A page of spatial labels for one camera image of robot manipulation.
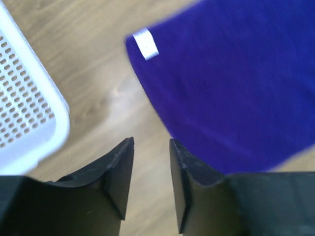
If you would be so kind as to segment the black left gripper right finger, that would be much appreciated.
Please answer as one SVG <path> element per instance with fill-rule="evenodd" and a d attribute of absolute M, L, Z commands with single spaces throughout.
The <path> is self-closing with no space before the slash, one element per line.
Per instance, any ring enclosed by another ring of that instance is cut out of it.
<path fill-rule="evenodd" d="M 225 175 L 169 142 L 179 233 L 184 236 L 312 236 L 313 172 Z"/>

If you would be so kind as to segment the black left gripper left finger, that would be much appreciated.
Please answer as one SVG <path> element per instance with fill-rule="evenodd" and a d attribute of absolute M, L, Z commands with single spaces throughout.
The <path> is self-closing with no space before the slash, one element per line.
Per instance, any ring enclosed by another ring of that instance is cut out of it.
<path fill-rule="evenodd" d="M 3 236 L 117 236 L 126 217 L 134 139 L 57 181 L 0 178 Z"/>

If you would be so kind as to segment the purple towel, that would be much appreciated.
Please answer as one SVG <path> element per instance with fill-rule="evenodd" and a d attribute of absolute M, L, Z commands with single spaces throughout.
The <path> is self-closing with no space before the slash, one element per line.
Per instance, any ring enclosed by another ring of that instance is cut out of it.
<path fill-rule="evenodd" d="M 315 3 L 202 0 L 126 38 L 171 136 L 225 174 L 315 143 Z"/>

